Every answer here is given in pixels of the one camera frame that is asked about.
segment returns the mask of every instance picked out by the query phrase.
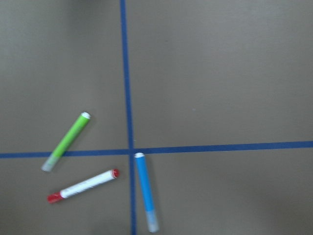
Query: red and white marker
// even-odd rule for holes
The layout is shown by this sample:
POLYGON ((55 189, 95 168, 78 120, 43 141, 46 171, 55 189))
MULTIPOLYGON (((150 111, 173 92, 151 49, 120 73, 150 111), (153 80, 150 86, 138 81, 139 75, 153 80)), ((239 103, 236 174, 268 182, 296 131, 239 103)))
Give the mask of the red and white marker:
POLYGON ((63 189, 59 192, 53 193, 47 197, 47 200, 49 203, 55 203, 55 202, 61 201, 63 199, 69 198, 69 197, 74 196, 74 195, 81 193, 83 191, 86 191, 87 189, 90 189, 90 188, 96 187, 100 184, 103 184, 107 181, 114 180, 118 176, 119 176, 118 169, 108 170, 104 173, 96 175, 90 179, 83 181, 83 182, 75 184, 75 185, 68 187, 66 189, 63 189))

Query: blue marker barrel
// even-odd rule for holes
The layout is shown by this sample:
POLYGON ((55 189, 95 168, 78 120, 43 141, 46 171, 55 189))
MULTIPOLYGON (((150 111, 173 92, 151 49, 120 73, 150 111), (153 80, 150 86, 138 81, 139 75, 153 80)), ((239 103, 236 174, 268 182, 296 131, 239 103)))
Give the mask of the blue marker barrel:
POLYGON ((136 153, 135 159, 136 159, 136 164, 137 164, 137 169, 138 169, 138 174, 139 174, 143 202, 144 202, 145 210, 146 210, 148 230, 151 233, 155 233, 159 230, 159 227, 158 227, 155 207, 153 204, 153 197, 151 193, 151 187, 150 187, 150 182, 149 182, 149 175, 148 175, 148 170, 146 166, 145 155, 143 153, 136 153))

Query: marker barrel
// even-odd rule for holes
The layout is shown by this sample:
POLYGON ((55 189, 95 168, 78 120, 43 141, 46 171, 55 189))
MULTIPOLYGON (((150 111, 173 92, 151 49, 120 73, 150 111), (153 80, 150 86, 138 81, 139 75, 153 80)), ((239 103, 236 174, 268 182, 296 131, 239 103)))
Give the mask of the marker barrel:
POLYGON ((107 181, 114 180, 118 176, 119 176, 118 169, 108 170, 83 182, 65 188, 59 192, 53 193, 47 197, 47 200, 49 203, 61 201, 83 191, 86 191, 90 188, 96 187, 100 184, 104 184, 107 181))
POLYGON ((73 143, 76 137, 81 133, 83 128, 87 125, 90 120, 90 114, 83 112, 71 126, 69 131, 65 134, 65 136, 61 139, 60 143, 53 150, 49 158, 43 164, 41 169, 43 171, 51 171, 53 167, 56 165, 58 160, 62 157, 64 152, 68 149, 68 147, 73 143))
POLYGON ((155 233, 159 230, 156 211, 153 203, 153 197, 151 193, 151 187, 149 182, 149 175, 146 166, 146 159, 143 153, 136 153, 135 154, 140 185, 141 185, 141 192, 143 196, 143 202, 145 205, 146 211, 146 218, 148 224, 148 230, 151 233, 155 233))

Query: gray floor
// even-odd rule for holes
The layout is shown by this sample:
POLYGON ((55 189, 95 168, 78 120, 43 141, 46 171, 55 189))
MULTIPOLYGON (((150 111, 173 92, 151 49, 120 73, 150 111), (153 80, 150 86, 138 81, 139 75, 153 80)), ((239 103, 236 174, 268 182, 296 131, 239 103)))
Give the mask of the gray floor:
MULTIPOLYGON (((0 2, 0 153, 128 148, 119 1, 0 2)), ((312 141, 313 1, 127 1, 135 147, 312 141)), ((310 235, 313 150, 147 155, 159 234, 310 235)), ((128 156, 0 159, 0 234, 130 234, 128 156), (117 167, 119 179, 46 196, 117 167)), ((137 234, 148 234, 136 183, 137 234)))

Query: green marker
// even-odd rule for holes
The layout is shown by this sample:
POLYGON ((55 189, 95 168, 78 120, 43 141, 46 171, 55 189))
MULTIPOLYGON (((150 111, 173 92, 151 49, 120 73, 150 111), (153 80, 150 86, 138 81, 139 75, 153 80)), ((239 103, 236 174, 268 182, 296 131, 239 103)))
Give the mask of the green marker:
POLYGON ((64 152, 68 149, 68 147, 73 143, 79 133, 83 130, 83 128, 87 125, 90 120, 90 114, 83 112, 80 114, 78 119, 72 125, 70 130, 66 133, 63 139, 60 141, 58 146, 51 153, 50 157, 47 159, 45 164, 41 167, 43 171, 51 171, 56 165, 57 161, 62 157, 64 152))

